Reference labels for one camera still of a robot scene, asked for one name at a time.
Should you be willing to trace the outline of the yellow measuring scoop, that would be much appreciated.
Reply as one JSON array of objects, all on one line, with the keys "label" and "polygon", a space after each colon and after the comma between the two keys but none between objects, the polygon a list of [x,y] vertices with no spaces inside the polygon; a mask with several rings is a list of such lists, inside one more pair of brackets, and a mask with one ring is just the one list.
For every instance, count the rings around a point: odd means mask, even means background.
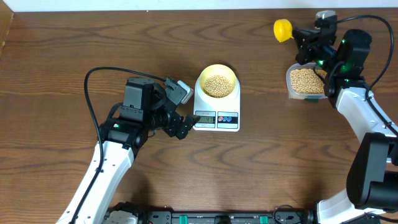
[{"label": "yellow measuring scoop", "polygon": [[274,35],[279,42],[293,39],[293,27],[289,20],[278,19],[274,22]]}]

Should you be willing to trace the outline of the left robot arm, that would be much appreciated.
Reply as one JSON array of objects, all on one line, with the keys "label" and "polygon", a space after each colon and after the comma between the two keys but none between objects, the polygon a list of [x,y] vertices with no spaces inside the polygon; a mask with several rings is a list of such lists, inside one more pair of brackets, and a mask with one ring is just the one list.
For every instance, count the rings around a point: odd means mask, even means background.
[{"label": "left robot arm", "polygon": [[102,223],[114,193],[131,168],[149,132],[163,130],[170,137],[184,139],[199,117],[176,112],[193,90],[183,81],[130,77],[124,101],[111,108],[99,126],[89,168],[59,223]]}]

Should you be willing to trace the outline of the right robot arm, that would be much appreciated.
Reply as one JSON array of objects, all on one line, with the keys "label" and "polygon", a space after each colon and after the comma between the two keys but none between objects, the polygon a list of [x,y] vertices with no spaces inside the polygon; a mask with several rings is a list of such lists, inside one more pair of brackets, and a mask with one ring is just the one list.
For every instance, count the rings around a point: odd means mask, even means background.
[{"label": "right robot arm", "polygon": [[325,95],[360,141],[346,188],[318,202],[318,223],[377,219],[380,214],[396,212],[397,173],[388,171],[386,165],[397,164],[397,128],[378,107],[361,76],[371,36],[362,30],[348,30],[337,49],[333,47],[333,29],[294,28],[292,37],[298,47],[298,63],[316,62],[327,72]]}]

